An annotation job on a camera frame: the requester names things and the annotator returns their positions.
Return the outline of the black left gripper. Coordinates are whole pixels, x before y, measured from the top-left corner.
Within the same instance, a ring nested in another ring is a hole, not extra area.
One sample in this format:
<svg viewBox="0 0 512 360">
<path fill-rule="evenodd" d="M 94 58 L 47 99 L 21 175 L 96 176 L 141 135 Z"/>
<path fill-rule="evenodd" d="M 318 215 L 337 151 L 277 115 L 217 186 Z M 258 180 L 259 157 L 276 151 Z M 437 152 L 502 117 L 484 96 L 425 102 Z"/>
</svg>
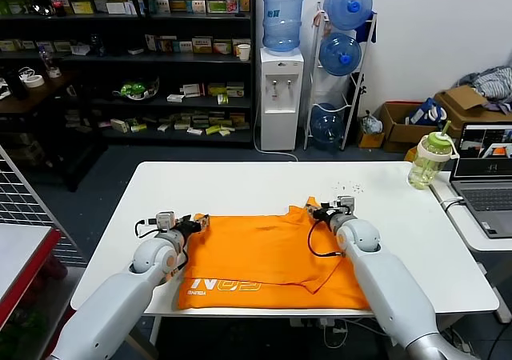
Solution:
<svg viewBox="0 0 512 360">
<path fill-rule="evenodd" d="M 194 220 L 190 215 L 183 216 L 176 221 L 175 229 L 182 236 L 190 236 L 199 231 L 205 231 L 210 224 L 210 216 L 208 214 L 196 214 Z"/>
</svg>

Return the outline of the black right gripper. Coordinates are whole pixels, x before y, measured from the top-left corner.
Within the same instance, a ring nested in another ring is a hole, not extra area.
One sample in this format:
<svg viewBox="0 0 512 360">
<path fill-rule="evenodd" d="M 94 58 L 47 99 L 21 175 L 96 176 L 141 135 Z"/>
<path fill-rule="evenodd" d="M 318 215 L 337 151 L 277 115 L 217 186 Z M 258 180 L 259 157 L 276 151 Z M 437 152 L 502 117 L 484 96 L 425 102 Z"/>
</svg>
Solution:
<svg viewBox="0 0 512 360">
<path fill-rule="evenodd" d="M 329 203 L 321 203 L 320 206 L 315 204 L 306 204 L 308 215 L 319 221 L 329 221 L 335 214 L 340 213 L 340 208 Z"/>
</svg>

